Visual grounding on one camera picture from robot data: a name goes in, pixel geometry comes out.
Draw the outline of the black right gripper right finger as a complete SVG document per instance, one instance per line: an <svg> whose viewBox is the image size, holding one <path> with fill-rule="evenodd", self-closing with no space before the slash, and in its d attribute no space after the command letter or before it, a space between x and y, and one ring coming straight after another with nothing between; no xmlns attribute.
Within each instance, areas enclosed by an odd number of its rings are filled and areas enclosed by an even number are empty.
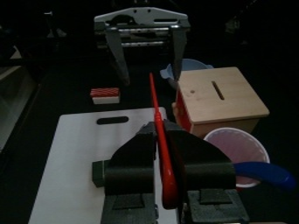
<svg viewBox="0 0 299 224"><path fill-rule="evenodd" d="M248 224L230 158L176 123L163 126L179 186L179 224Z"/></svg>

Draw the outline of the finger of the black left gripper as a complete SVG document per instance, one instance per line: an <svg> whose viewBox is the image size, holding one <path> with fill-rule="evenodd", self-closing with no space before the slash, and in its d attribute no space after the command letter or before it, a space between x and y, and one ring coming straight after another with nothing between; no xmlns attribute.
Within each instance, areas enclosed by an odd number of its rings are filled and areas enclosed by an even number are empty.
<svg viewBox="0 0 299 224"><path fill-rule="evenodd" d="M107 47L113 56L113 63L119 79L124 85L129 85L129 74L127 70L127 61L124 56L124 50L121 46L120 32L117 28L108 28L105 33Z"/></svg>
<svg viewBox="0 0 299 224"><path fill-rule="evenodd" d="M185 30L177 26L172 28L172 76L177 81L183 70L183 53L187 44Z"/></svg>

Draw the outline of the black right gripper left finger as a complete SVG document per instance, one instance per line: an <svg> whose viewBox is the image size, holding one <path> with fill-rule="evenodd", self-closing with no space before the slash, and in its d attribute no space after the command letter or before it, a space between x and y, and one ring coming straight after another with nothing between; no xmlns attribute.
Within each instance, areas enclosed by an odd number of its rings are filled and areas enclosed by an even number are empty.
<svg viewBox="0 0 299 224"><path fill-rule="evenodd" d="M100 224L155 224L155 124L149 122L108 161Z"/></svg>

